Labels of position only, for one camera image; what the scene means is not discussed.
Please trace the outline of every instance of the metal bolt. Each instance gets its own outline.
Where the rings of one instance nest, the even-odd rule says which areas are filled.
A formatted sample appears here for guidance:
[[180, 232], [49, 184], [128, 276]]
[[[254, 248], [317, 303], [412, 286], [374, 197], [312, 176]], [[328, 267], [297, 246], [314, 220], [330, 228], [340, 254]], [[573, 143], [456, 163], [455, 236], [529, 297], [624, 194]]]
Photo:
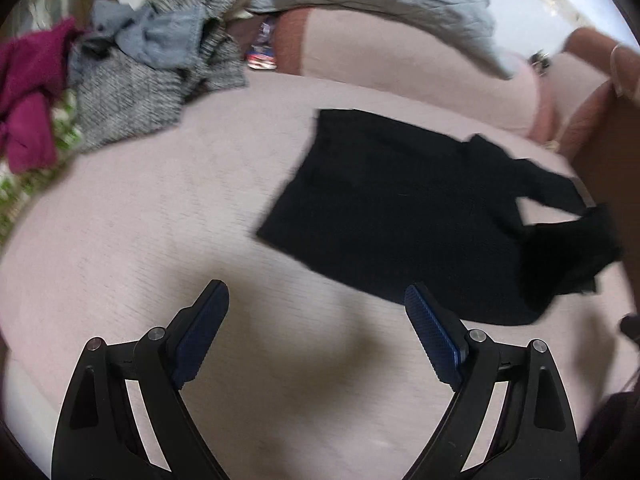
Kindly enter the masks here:
[[161, 326], [156, 326], [149, 330], [146, 336], [151, 339], [151, 341], [158, 341], [158, 339], [162, 339], [164, 337], [164, 328]]
[[477, 343], [481, 343], [486, 339], [486, 334], [477, 328], [469, 330], [469, 337], [476, 341]]
[[89, 341], [86, 344], [86, 349], [87, 350], [97, 350], [98, 348], [100, 348], [100, 345], [102, 344], [102, 339], [100, 339], [99, 337], [94, 337], [92, 339], [89, 339]]
[[540, 339], [536, 339], [532, 346], [541, 354], [546, 352], [546, 343], [544, 341], [540, 341]]

